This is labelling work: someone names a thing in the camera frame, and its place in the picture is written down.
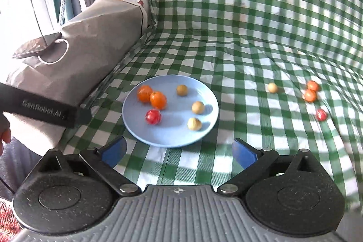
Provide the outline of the person's left hand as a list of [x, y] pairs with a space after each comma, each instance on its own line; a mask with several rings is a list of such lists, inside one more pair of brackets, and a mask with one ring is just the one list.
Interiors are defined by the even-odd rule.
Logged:
[[0, 155], [2, 155], [4, 143], [9, 144], [11, 142], [11, 130], [10, 123], [3, 114], [1, 114], [0, 120]]

